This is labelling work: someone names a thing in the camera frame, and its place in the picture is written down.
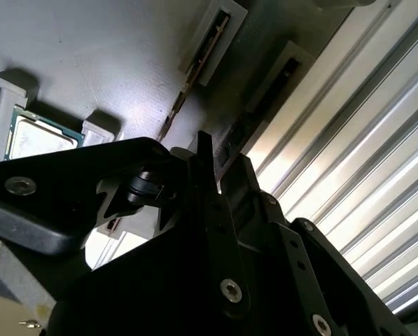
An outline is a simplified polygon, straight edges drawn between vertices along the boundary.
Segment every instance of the black metal bracket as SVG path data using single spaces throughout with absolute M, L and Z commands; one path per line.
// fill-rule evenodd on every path
M 131 188 L 145 172 L 161 176 L 159 195 Z M 173 202 L 185 176 L 185 162 L 147 138 L 0 162 L 0 239 L 46 255 L 79 251 L 93 227 Z M 24 180 L 29 195 L 8 190 Z
M 349 326 L 350 336 L 409 335 L 392 311 L 313 223 L 297 218 L 290 229 L 302 237 L 324 296 L 334 307 L 333 315 Z
M 251 308 L 248 283 L 244 276 L 230 207 L 226 197 L 220 195 L 216 187 L 212 153 L 211 136 L 199 132 L 197 155 L 188 160 L 188 196 L 192 204 L 190 224 L 199 229 L 196 237 L 201 239 L 204 247 L 215 306 L 220 307 L 226 316 L 241 319 Z M 229 286 L 229 281 L 231 290 L 241 293 L 239 302 L 231 302 L 223 295 L 223 286 Z

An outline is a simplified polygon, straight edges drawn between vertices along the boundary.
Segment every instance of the textured gray panel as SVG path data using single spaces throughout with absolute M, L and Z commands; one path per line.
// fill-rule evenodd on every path
M 283 36 L 317 55 L 348 13 L 319 11 L 312 0 L 243 2 L 242 28 L 213 83 L 184 104 L 167 147 L 186 147 L 200 128 L 220 137 L 239 113 L 238 94 L 259 56 Z M 121 121 L 126 138 L 156 137 L 185 81 L 179 57 L 207 3 L 0 0 L 0 71 L 35 75 L 39 99 L 80 120 L 100 109 Z

